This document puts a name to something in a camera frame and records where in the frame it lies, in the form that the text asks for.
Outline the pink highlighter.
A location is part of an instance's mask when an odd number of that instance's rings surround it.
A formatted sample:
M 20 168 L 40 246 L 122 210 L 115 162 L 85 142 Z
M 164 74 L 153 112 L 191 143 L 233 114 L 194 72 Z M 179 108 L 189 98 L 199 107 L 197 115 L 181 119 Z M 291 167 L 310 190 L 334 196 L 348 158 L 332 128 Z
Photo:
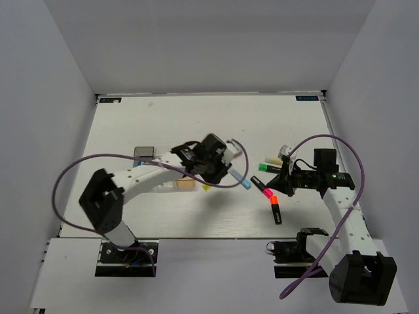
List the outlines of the pink highlighter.
M 267 197 L 268 199 L 271 198 L 274 193 L 266 187 L 266 185 L 260 180 L 258 179 L 256 176 L 252 176 L 250 178 L 250 181 L 257 187 L 257 189 L 263 193 L 263 195 L 265 197 Z

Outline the cream highlighter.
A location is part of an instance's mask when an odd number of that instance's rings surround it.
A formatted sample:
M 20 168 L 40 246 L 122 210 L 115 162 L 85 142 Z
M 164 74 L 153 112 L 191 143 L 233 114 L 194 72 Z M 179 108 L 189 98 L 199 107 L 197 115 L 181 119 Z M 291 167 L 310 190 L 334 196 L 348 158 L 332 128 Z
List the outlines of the cream highlighter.
M 267 157 L 264 158 L 264 161 L 268 164 L 274 164 L 274 165 L 277 165 L 277 166 L 281 166 L 283 164 L 283 161 L 278 157 L 268 157 L 267 156 Z

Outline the light blue marker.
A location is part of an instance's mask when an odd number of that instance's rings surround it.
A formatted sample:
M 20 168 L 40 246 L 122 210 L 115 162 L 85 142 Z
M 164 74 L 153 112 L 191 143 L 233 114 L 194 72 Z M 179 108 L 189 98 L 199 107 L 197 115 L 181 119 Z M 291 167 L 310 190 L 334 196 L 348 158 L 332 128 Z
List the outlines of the light blue marker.
M 243 177 L 242 174 L 240 174 L 236 169 L 231 167 L 228 170 L 228 173 L 232 175 L 246 190 L 249 190 L 251 188 L 251 182 L 248 181 Z

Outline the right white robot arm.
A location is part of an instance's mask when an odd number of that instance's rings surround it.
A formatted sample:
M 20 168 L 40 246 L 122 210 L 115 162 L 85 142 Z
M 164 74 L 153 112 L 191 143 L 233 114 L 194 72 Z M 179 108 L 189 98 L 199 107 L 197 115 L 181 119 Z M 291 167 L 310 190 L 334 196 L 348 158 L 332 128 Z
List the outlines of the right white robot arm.
M 397 272 L 395 260 L 385 256 L 366 227 L 358 205 L 355 184 L 341 172 L 333 148 L 317 148 L 314 166 L 304 170 L 291 156 L 289 147 L 278 154 L 281 171 L 268 183 L 270 189 L 293 196 L 296 189 L 319 192 L 335 224 L 328 234 L 321 228 L 304 227 L 294 241 L 273 241 L 267 250 L 277 264 L 308 262 L 303 277 L 324 271 L 336 303 L 383 306 Z

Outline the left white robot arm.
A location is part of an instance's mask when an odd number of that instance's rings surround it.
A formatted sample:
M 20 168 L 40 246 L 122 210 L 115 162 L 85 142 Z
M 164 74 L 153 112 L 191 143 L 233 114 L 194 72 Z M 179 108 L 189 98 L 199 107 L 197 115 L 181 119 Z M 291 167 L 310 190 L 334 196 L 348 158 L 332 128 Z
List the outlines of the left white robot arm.
M 136 196 L 183 177 L 202 178 L 215 185 L 228 174 L 233 159 L 243 153 L 234 141 L 222 141 L 213 133 L 201 142 L 189 141 L 142 165 L 108 173 L 97 170 L 79 198 L 79 204 L 94 231 L 116 245 L 116 253 L 125 261 L 138 254 L 134 234 L 122 220 L 123 207 Z

